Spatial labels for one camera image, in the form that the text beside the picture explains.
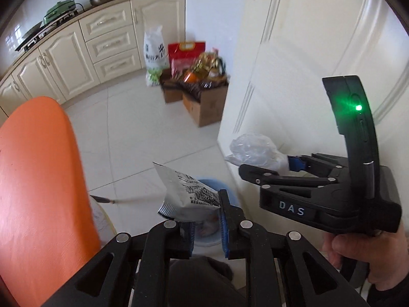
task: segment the gas stove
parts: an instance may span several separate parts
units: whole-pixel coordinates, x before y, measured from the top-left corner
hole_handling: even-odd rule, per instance
[[[24,52],[28,52],[35,44],[37,44],[41,39],[43,39],[50,32],[63,25],[65,22],[79,15],[78,10],[75,8],[67,10],[65,13],[61,14],[54,21],[40,27],[38,31],[34,32],[28,36],[19,47],[16,48],[16,51],[19,52],[24,48]]]

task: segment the dark pants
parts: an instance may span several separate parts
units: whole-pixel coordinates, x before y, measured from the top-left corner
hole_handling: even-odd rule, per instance
[[[246,299],[232,279],[230,267],[210,257],[177,260],[169,269],[169,306],[244,307]]]

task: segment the cabinet handle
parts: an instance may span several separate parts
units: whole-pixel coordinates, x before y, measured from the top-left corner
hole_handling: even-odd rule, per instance
[[[42,65],[42,67],[43,67],[44,69],[46,69],[46,68],[47,68],[46,62],[44,61],[44,59],[42,58],[42,56],[39,56],[38,59],[39,59],[39,61],[40,61],[40,64]]]
[[[111,47],[111,46],[115,46],[115,45],[118,45],[118,44],[120,44],[121,43],[121,41],[120,40],[117,40],[116,42],[112,42],[112,43],[110,43],[110,44],[106,44],[106,45],[103,45],[103,49],[105,49],[105,48],[109,48],[109,47]]]
[[[18,92],[20,92],[20,88],[18,87],[16,81],[13,81],[13,85],[14,85],[14,88],[15,88]]]
[[[105,24],[105,23],[110,22],[110,21],[115,21],[116,19],[117,19],[116,17],[111,17],[111,18],[105,19],[105,20],[103,20],[101,22],[98,22],[97,26],[100,26],[100,25]]]
[[[50,66],[50,65],[51,65],[51,64],[50,64],[50,61],[47,61],[47,60],[48,60],[47,54],[46,54],[46,53],[43,53],[43,54],[42,54],[42,57],[44,58],[44,61],[47,63],[47,65]]]
[[[124,66],[124,65],[126,65],[126,64],[128,64],[128,63],[127,63],[126,61],[124,61],[124,62],[122,62],[122,63],[120,63],[120,64],[117,64],[116,66],[110,67],[110,69],[118,69],[119,67]]]

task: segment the red bag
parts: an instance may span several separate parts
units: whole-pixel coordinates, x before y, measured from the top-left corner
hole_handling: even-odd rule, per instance
[[[168,45],[169,62],[172,69],[172,77],[188,69],[196,58],[206,51],[206,42],[177,42]]]

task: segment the orange chair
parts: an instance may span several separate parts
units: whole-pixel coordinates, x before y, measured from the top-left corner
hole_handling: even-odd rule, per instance
[[[38,307],[99,250],[70,121],[53,99],[29,100],[0,128],[0,277]]]

